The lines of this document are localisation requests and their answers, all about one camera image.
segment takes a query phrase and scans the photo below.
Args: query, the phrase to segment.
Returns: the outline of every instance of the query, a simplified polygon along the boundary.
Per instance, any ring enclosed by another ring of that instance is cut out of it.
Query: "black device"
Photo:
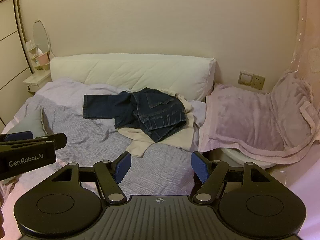
[[[67,143],[64,133],[4,141],[8,136],[15,138],[15,135],[21,137],[21,134],[23,133],[0,135],[0,180],[55,163],[55,150],[65,147]]]
[[[303,202],[254,163],[244,168],[210,162],[200,153],[192,167],[203,182],[193,196],[132,195],[117,185],[131,166],[130,153],[93,167],[69,163],[21,196],[14,215],[31,239],[285,239],[297,240]],[[82,188],[96,183],[99,196]],[[224,193],[228,182],[241,187]]]

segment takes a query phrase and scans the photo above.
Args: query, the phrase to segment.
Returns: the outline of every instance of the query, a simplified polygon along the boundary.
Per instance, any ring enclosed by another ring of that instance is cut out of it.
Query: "wall socket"
[[[264,77],[253,75],[250,87],[261,90],[263,88],[264,80]]]
[[[262,76],[241,71],[239,75],[238,83],[261,90],[263,88],[264,81],[265,81],[265,78]]]

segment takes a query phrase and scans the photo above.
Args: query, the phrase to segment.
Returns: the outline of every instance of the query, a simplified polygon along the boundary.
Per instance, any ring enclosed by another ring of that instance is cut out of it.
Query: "pink blanket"
[[[237,148],[260,161],[298,162],[320,139],[318,111],[312,101],[308,83],[289,71],[269,94],[215,84],[206,98],[199,151]]]

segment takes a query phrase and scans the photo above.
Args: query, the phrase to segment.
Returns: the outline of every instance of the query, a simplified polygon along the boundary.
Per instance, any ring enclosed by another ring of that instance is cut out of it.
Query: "blue gripper pad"
[[[202,183],[206,182],[210,174],[207,164],[201,160],[194,152],[191,154],[191,166]]]
[[[127,154],[121,161],[116,164],[113,179],[116,183],[120,183],[131,167],[131,155]]]
[[[31,131],[25,131],[25,132],[9,133],[5,137],[4,142],[29,140],[29,139],[33,139],[33,134]]]

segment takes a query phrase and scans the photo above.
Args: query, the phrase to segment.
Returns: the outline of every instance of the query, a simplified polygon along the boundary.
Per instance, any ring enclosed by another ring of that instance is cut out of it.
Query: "cream cloth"
[[[167,144],[177,148],[182,148],[184,150],[189,151],[192,144],[193,133],[194,133],[194,128],[193,128],[194,117],[193,117],[193,113],[191,112],[192,106],[188,101],[184,99],[182,95],[176,94],[175,92],[168,91],[168,90],[160,90],[160,91],[170,96],[174,96],[182,102],[186,110],[187,123],[185,127],[179,132],[157,143],[163,143],[163,144]],[[124,128],[119,128],[118,132],[133,140],[133,142],[130,143],[130,145],[126,149],[126,151],[130,152],[132,156],[142,157],[145,150],[151,144],[155,143],[141,129],[124,127]]]

